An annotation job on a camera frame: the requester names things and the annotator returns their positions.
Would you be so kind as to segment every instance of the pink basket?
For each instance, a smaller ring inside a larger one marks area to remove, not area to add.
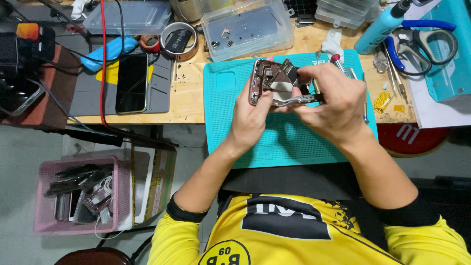
[[[38,189],[36,193],[36,215],[34,232],[36,234],[75,235],[88,234],[95,231],[95,224],[76,224],[58,222],[55,219],[55,198],[47,198],[43,194],[51,182],[60,180],[56,173],[65,169],[85,164],[114,164],[113,170],[113,222],[98,223],[97,233],[113,232],[118,223],[129,215],[129,177],[128,163],[118,160],[115,156],[100,158],[77,158],[71,160],[49,161],[39,168]]]

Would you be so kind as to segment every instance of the yellow jersey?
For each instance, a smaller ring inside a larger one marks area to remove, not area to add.
[[[176,221],[165,213],[147,264],[471,265],[463,238],[441,217],[430,226],[386,226],[386,252],[362,236],[356,218],[342,203],[303,196],[233,197],[203,253],[198,229],[198,223]]]

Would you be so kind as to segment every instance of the teal repair mat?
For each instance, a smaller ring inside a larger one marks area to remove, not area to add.
[[[327,54],[316,59],[314,53],[276,56],[282,63],[289,58],[297,67],[328,62]],[[204,119],[208,152],[211,154],[224,140],[232,121],[232,109],[237,96],[252,73],[256,59],[209,63],[204,67]],[[344,50],[344,66],[352,67],[362,79],[358,54],[353,49]],[[315,107],[318,103],[309,103]],[[369,126],[376,138],[376,122],[368,94]],[[346,162],[347,159],[329,141],[314,133],[294,114],[269,113],[267,126],[258,143],[237,160],[233,168],[294,166]]]

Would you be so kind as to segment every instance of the blue bottle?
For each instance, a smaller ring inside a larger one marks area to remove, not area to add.
[[[404,14],[409,10],[411,2],[412,0],[401,0],[394,7],[384,10],[355,43],[355,50],[361,55],[374,50],[404,21]]]
[[[130,50],[134,49],[139,42],[134,39],[133,36],[131,35],[126,35],[124,36],[124,51],[122,52],[123,54],[128,53]],[[116,39],[108,42],[106,44],[106,59],[107,60],[112,60],[121,53],[121,48],[122,48],[122,37],[117,37]],[[87,57],[90,57],[92,59],[96,60],[101,60],[103,59],[103,47],[100,47],[90,54],[87,55]],[[102,63],[101,62],[95,62],[92,60],[89,60],[87,58],[80,58],[80,61],[83,63],[83,65],[90,69],[93,72],[96,72],[102,68]]]

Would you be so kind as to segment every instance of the hand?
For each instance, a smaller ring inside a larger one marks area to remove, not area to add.
[[[229,134],[223,144],[229,146],[231,152],[240,157],[258,142],[265,131],[265,119],[273,101],[271,91],[265,91],[259,98],[257,105],[249,103],[249,90],[252,75],[249,76],[244,90],[235,100],[232,112],[232,124]]]
[[[294,112],[300,120],[338,148],[372,135],[363,122],[366,84],[345,76],[334,64],[326,63],[298,69],[302,78],[317,80],[325,103],[315,108],[296,105],[275,109],[274,112]],[[292,97],[300,96],[297,87]]]

